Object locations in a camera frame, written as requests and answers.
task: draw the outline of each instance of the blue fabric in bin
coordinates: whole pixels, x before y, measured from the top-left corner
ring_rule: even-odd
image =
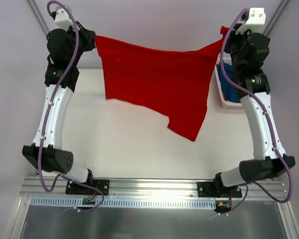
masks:
[[[231,80],[233,80],[234,71],[232,65],[224,63],[224,68],[227,76]],[[223,92],[225,100],[234,103],[240,103],[240,99],[238,98],[235,88],[226,81],[225,77],[223,76],[223,73],[221,72],[220,65],[217,65],[217,72],[218,72],[219,81],[221,85],[221,91]]]

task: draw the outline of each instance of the red fabric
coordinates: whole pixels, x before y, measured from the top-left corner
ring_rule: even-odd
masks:
[[[227,30],[221,28],[223,38]],[[209,83],[223,38],[196,51],[177,52],[96,36],[106,99],[168,116],[169,129],[195,141],[206,115]]]

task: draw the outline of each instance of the table surface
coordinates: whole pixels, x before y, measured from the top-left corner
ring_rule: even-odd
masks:
[[[207,115],[195,142],[167,128],[168,117],[105,100],[103,70],[80,70],[67,110],[62,149],[94,177],[212,179],[253,158],[244,112],[220,108],[212,76]]]

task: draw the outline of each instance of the white wall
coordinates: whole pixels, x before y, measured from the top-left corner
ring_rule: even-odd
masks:
[[[296,158],[292,206],[299,223],[299,0],[290,1],[269,37],[264,70],[280,138],[287,153]]]
[[[0,0],[0,238],[24,176],[33,170],[21,151],[42,112],[45,44],[24,0]]]

